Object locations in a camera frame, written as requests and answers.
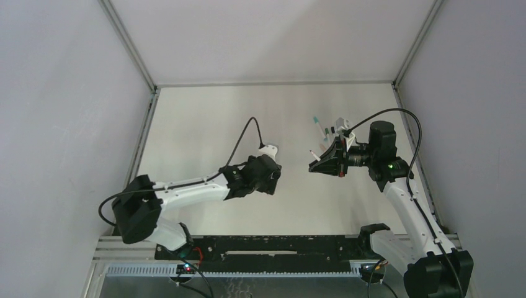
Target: small white object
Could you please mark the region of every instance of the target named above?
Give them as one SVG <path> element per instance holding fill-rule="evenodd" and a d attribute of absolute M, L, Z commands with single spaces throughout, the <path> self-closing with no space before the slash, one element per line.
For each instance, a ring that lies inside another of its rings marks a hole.
<path fill-rule="evenodd" d="M 314 123 L 316 124 L 316 126 L 318 126 L 318 130 L 321 133 L 321 138 L 326 142 L 327 136 L 325 136 L 325 131 L 321 127 L 321 124 L 319 124 L 318 118 L 314 117 Z"/>
<path fill-rule="evenodd" d="M 327 133 L 327 134 L 325 135 L 325 137 L 327 138 L 327 143 L 329 144 L 329 146 L 331 146 L 331 144 L 332 144 L 331 133 L 330 133 L 330 132 Z"/>
<path fill-rule="evenodd" d="M 276 155 L 278 154 L 278 146 L 276 145 L 266 145 L 265 147 L 259 149 L 259 154 L 266 154 L 270 156 L 274 161 L 276 161 Z"/>
<path fill-rule="evenodd" d="M 321 158 L 318 157 L 312 150 L 309 150 L 311 152 L 311 154 L 313 155 L 313 157 L 317 160 L 317 161 L 320 161 Z"/>

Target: white wall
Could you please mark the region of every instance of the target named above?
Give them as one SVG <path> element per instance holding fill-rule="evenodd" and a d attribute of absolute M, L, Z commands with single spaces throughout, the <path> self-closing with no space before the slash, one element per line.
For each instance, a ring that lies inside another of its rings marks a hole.
<path fill-rule="evenodd" d="M 78 297 L 149 91 L 96 0 L 0 4 L 0 297 Z"/>
<path fill-rule="evenodd" d="M 480 297 L 526 297 L 526 2 L 448 1 L 402 85 Z"/>
<path fill-rule="evenodd" d="M 114 0 L 158 84 L 393 80 L 433 0 Z"/>

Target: gray wall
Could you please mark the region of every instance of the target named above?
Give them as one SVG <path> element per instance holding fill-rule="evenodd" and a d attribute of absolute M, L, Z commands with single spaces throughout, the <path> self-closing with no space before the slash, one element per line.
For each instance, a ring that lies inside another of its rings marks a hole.
<path fill-rule="evenodd" d="M 401 86 L 481 297 L 526 297 L 526 1 L 447 1 Z"/>
<path fill-rule="evenodd" d="M 0 297 L 78 297 L 149 91 L 96 0 L 0 2 Z"/>

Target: black cable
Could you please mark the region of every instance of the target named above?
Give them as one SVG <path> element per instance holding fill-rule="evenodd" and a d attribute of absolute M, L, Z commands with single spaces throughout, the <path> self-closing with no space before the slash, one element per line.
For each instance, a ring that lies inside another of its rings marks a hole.
<path fill-rule="evenodd" d="M 203 296 L 203 297 L 205 297 L 205 298 L 210 298 L 210 296 L 207 295 L 207 293 L 205 293 L 205 292 L 203 292 L 203 291 L 200 291 L 200 290 L 198 290 L 198 289 L 196 289 L 196 288 L 194 288 L 194 287 L 190 287 L 190 286 L 187 286 L 186 284 L 181 284 L 181 283 L 179 283 L 179 286 L 180 286 L 180 287 L 183 287 L 183 288 L 185 288 L 185 289 L 188 289 L 188 290 L 194 291 L 194 292 L 200 294 L 201 296 Z"/>
<path fill-rule="evenodd" d="M 453 267 L 453 264 L 451 263 L 451 260 L 449 260 L 449 257 L 445 253 L 445 250 L 444 250 L 444 247 L 442 246 L 442 243 L 439 242 L 438 245 L 439 245 L 439 248 L 440 248 L 442 254 L 445 256 L 445 260 L 446 260 L 449 268 L 451 269 L 451 271 L 453 271 L 453 275 L 455 277 L 455 281 L 457 282 L 458 290 L 460 291 L 460 298 L 464 298 L 464 292 L 462 291 L 462 285 L 460 284 L 460 279 L 458 278 L 458 274 L 455 271 L 455 268 Z"/>
<path fill-rule="evenodd" d="M 392 109 L 385 109 L 383 111 L 377 112 L 376 114 L 374 114 L 374 115 L 372 115 L 370 117 L 367 117 L 363 121 L 359 122 L 357 125 L 353 126 L 351 129 L 349 129 L 348 132 L 352 132 L 358 126 L 366 123 L 367 121 L 373 119 L 374 117 L 376 117 L 378 115 L 382 115 L 384 113 L 391 112 L 391 111 L 404 112 L 407 115 L 410 115 L 414 119 L 414 121 L 416 122 L 416 125 L 418 127 L 418 141 L 416 143 L 416 148 L 414 149 L 414 154 L 412 156 L 411 163 L 409 164 L 409 171 L 408 171 L 408 175 L 407 175 L 407 178 L 406 178 L 406 185 L 408 187 L 408 191 L 409 191 L 409 194 L 411 195 L 411 198 L 412 198 L 413 202 L 415 203 L 416 207 L 420 211 L 420 214 L 422 214 L 424 220 L 426 221 L 427 227 L 431 231 L 431 235 L 433 236 L 433 238 L 435 240 L 435 239 L 437 239 L 437 234 L 435 233 L 435 230 L 431 226 L 431 223 L 429 222 L 429 219 L 427 218 L 427 215 L 424 213 L 424 210 L 422 209 L 422 207 L 418 203 L 418 200 L 415 197 L 413 197 L 413 192 L 412 192 L 412 189 L 411 189 L 411 185 L 409 184 L 409 180 L 410 180 L 410 176 L 411 176 L 411 168 L 412 168 L 412 166 L 414 165 L 414 163 L 416 161 L 416 158 L 417 158 L 417 155 L 418 155 L 418 151 L 420 150 L 420 144 L 422 143 L 422 125 L 420 124 L 420 121 L 418 120 L 416 115 L 413 114 L 411 111 L 408 111 L 406 109 L 402 109 L 402 108 L 399 108 L 399 107 L 395 107 L 395 108 L 392 108 Z M 463 298 L 464 297 L 464 292 L 462 291 L 462 286 L 460 284 L 460 279 L 458 278 L 458 274 L 455 271 L 455 268 L 453 267 L 453 264 L 449 260 L 449 256 L 446 254 L 442 244 L 440 242 L 438 242 L 437 245 L 440 248 L 442 254 L 444 255 L 444 258 L 445 258 L 446 262 L 448 263 L 448 266 L 451 269 L 451 271 L 453 273 L 453 276 L 455 277 L 455 280 L 456 280 L 457 286 L 458 286 L 458 290 L 460 291 L 460 298 Z"/>
<path fill-rule="evenodd" d="M 393 293 L 394 298 L 398 298 L 398 295 L 396 295 L 396 293 L 395 293 L 395 291 L 393 290 L 393 288 L 390 287 L 386 282 L 383 281 L 381 284 L 384 285 L 384 286 L 386 286 L 386 287 L 389 289 L 389 291 L 391 291 L 391 293 Z"/>
<path fill-rule="evenodd" d="M 230 158 L 228 158 L 228 161 L 226 162 L 225 166 L 228 166 L 230 164 L 230 161 L 232 161 L 232 158 L 234 157 L 234 154 L 236 153 L 236 150 L 238 149 L 239 143 L 241 143 L 241 139 L 243 138 L 243 135 L 245 134 L 245 131 L 248 128 L 248 125 L 250 124 L 252 120 L 256 123 L 257 134 L 259 135 L 259 148 L 261 149 L 265 146 L 265 144 L 263 144 L 263 139 L 261 139 L 261 131 L 259 130 L 259 123 L 257 123 L 257 119 L 255 117 L 250 117 L 250 119 L 248 119 L 247 121 L 247 124 L 245 124 L 245 127 L 243 128 L 243 131 L 241 132 L 241 135 L 239 136 L 238 142 L 236 143 L 234 150 L 232 150 L 232 154 L 230 154 Z"/>
<path fill-rule="evenodd" d="M 109 201 L 111 201 L 112 199 L 115 199 L 116 197 L 120 197 L 120 196 L 126 196 L 126 195 L 129 195 L 129 194 L 136 194 L 138 192 L 152 192 L 152 191 L 162 191 L 164 190 L 164 188 L 156 188 L 156 189 L 139 189 L 137 191 L 123 191 L 123 192 L 120 192 L 118 194 L 114 194 L 113 196 L 107 198 L 106 200 L 102 201 L 102 203 L 100 203 L 99 205 L 99 217 L 105 221 L 107 224 L 109 225 L 112 225 L 112 226 L 116 226 L 113 222 L 111 222 L 110 220 L 108 220 L 106 217 L 104 217 L 104 215 L 102 215 L 102 208 L 104 207 L 104 205 L 106 203 L 108 203 Z"/>
<path fill-rule="evenodd" d="M 373 282 L 373 275 L 375 275 L 375 271 L 377 270 L 377 267 L 383 261 L 385 261 L 385 259 L 380 258 L 378 262 L 375 264 L 375 266 L 373 267 L 373 269 L 371 270 L 371 276 L 369 277 L 369 283 L 367 284 L 367 298 L 371 298 L 371 282 Z"/>
<path fill-rule="evenodd" d="M 352 132 L 358 126 L 366 123 L 367 121 L 373 119 L 374 117 L 376 117 L 378 115 L 382 115 L 384 113 L 393 112 L 393 111 L 404 112 L 407 115 L 410 115 L 414 119 L 414 121 L 416 122 L 416 125 L 418 126 L 418 141 L 416 142 L 416 148 L 414 149 L 414 154 L 413 154 L 411 162 L 409 164 L 409 171 L 408 171 L 408 176 L 407 176 L 407 179 L 406 179 L 406 184 L 407 184 L 407 187 L 408 187 L 408 191 L 409 191 L 409 194 L 412 197 L 412 189 L 411 189 L 411 185 L 409 185 L 409 180 L 410 180 L 410 176 L 411 176 L 411 169 L 412 169 L 412 166 L 414 165 L 414 162 L 416 161 L 416 157 L 418 155 L 418 151 L 420 150 L 420 144 L 422 143 L 422 126 L 420 125 L 420 121 L 418 120 L 416 115 L 413 114 L 411 111 L 408 111 L 406 109 L 402 109 L 402 108 L 399 108 L 399 107 L 394 107 L 392 109 L 385 109 L 385 110 L 380 111 L 380 112 L 378 112 L 378 113 L 376 113 L 376 114 L 374 114 L 374 115 L 372 115 L 370 117 L 365 118 L 364 120 L 359 122 L 357 125 L 353 126 L 351 129 L 349 129 L 348 132 Z"/>
<path fill-rule="evenodd" d="M 226 165 L 225 167 L 227 167 L 229 164 L 230 164 L 230 161 L 232 161 L 232 158 L 234 157 L 234 154 L 236 153 L 236 150 L 238 149 L 238 146 L 239 146 L 239 143 L 241 143 L 241 139 L 243 139 L 243 135 L 245 134 L 245 131 L 246 129 L 248 128 L 248 125 L 250 124 L 251 121 L 254 121 L 256 123 L 256 127 L 257 127 L 257 134 L 259 136 L 259 148 L 263 148 L 265 145 L 263 144 L 263 140 L 261 139 L 261 131 L 259 129 L 259 123 L 257 122 L 257 119 L 255 117 L 250 117 L 250 119 L 247 121 L 247 123 L 245 124 L 245 127 L 243 128 L 243 131 L 241 132 L 241 135 L 239 136 L 239 139 L 236 143 L 236 146 L 234 147 L 234 150 L 232 151 L 232 154 L 230 154 L 230 157 L 228 158 L 228 161 L 226 162 Z M 219 177 L 219 175 L 221 174 L 221 170 L 219 170 L 217 172 L 217 174 L 213 175 L 212 177 L 208 178 L 207 181 L 209 180 L 214 180 L 215 178 Z M 135 193 L 138 193 L 138 192 L 156 192 L 156 191 L 166 191 L 166 190 L 169 190 L 169 189 L 176 189 L 176 188 L 181 188 L 181 187 L 188 187 L 188 186 L 193 186 L 193 185 L 198 185 L 198 184 L 202 184 L 202 183 L 205 183 L 205 181 L 202 181 L 202 180 L 199 180 L 199 181 L 194 181 L 194 182 L 189 182 L 189 183 L 185 183 L 185 184 L 178 184 L 178 185 L 173 185 L 173 186 L 169 186 L 167 188 L 164 188 L 164 187 L 160 187 L 160 188 L 154 188 L 154 189 L 141 189 L 141 190 L 138 190 L 138 191 L 125 191 L 125 192 L 120 192 L 118 194 L 114 194 L 113 196 L 105 199 L 104 201 L 102 201 L 102 203 L 100 203 L 99 205 L 99 217 L 104 221 L 106 222 L 107 224 L 115 227 L 116 225 L 111 222 L 109 219 L 107 219 L 103 214 L 102 214 L 102 208 L 104 207 L 104 205 L 106 203 L 108 203 L 109 201 L 111 201 L 112 199 L 115 199 L 116 197 L 120 197 L 120 196 L 126 196 L 126 195 L 129 195 L 129 194 L 135 194 Z"/>
<path fill-rule="evenodd" d="M 207 278 L 203 275 L 203 273 L 202 273 L 199 269 L 197 269 L 197 267 L 195 267 L 193 264 L 188 263 L 185 259 L 180 258 L 180 257 L 177 257 L 177 258 L 180 259 L 183 263 L 185 263 L 185 264 L 187 264 L 188 266 L 190 266 L 190 268 L 192 268 L 195 272 L 199 273 L 199 275 L 201 275 L 201 277 L 205 280 L 205 283 L 206 283 L 207 286 L 208 286 L 208 290 L 210 291 L 210 295 L 211 295 L 211 297 L 214 298 L 214 294 L 213 294 L 212 287 L 211 287 L 210 283 L 208 282 Z"/>

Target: white backdrop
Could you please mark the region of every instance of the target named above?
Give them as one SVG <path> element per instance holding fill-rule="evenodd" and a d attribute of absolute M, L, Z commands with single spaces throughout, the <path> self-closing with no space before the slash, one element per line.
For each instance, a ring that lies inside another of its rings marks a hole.
<path fill-rule="evenodd" d="M 246 121 L 255 116 L 263 142 L 279 146 L 277 162 L 283 168 L 275 194 L 256 192 L 195 204 L 170 212 L 171 218 L 187 224 L 193 235 L 356 235 L 361 226 L 379 222 L 404 234 L 398 214 L 367 168 L 349 168 L 344 178 L 308 172 L 314 160 L 309 150 L 322 153 L 313 116 L 328 127 L 338 117 L 357 123 L 396 106 L 389 84 L 163 88 L 139 174 L 168 182 L 217 171 Z M 410 161 L 412 151 L 400 113 L 376 120 L 394 124 L 398 155 Z M 356 130 L 360 142 L 367 142 L 369 125 Z M 257 130 L 250 126 L 232 164 L 255 155 L 258 145 Z M 422 190 L 417 173 L 416 180 Z"/>
<path fill-rule="evenodd" d="M 79 297 L 149 90 L 96 0 L 0 7 L 0 297 Z"/>
<path fill-rule="evenodd" d="M 433 0 L 113 0 L 157 84 L 392 81 Z"/>

